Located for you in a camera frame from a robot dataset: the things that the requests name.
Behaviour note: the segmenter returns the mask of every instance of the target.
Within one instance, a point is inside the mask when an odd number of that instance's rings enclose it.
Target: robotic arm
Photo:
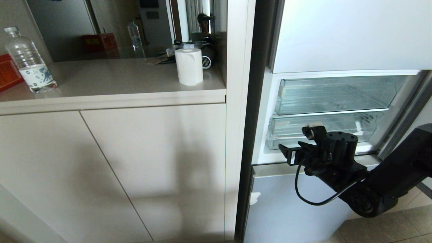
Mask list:
[[[295,191],[311,205],[324,205],[339,197],[363,217],[375,217],[397,204],[397,198],[432,177],[432,124],[414,129],[410,135],[370,172],[354,160],[358,138],[344,132],[327,132],[324,126],[303,127],[303,134],[316,145],[299,142],[298,148],[279,149],[290,166],[298,165]],[[301,166],[336,194],[323,202],[303,198],[297,181]]]

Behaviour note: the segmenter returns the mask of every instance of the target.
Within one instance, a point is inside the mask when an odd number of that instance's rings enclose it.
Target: bottle label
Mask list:
[[[19,73],[21,73],[21,76],[30,88],[43,87],[54,81],[45,64],[23,67],[19,70]]]

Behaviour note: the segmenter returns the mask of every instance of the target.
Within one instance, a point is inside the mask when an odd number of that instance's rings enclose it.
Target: red box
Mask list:
[[[0,56],[0,92],[24,82],[9,54]]]
[[[114,33],[83,35],[82,39],[89,52],[107,51],[117,48]]]

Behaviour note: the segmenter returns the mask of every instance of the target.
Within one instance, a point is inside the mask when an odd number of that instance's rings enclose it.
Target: bottle cap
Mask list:
[[[4,31],[6,33],[13,33],[13,32],[18,32],[19,30],[18,30],[18,27],[12,26],[12,27],[6,27],[6,28],[4,28]]]

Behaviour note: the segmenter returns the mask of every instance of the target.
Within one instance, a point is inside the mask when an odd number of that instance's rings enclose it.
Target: refrigerator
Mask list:
[[[373,169],[430,99],[431,69],[431,0],[256,0],[237,239],[329,238],[352,210],[300,200],[278,145],[314,144],[302,127],[324,125],[358,136],[355,159]],[[299,191],[334,194],[303,173]]]

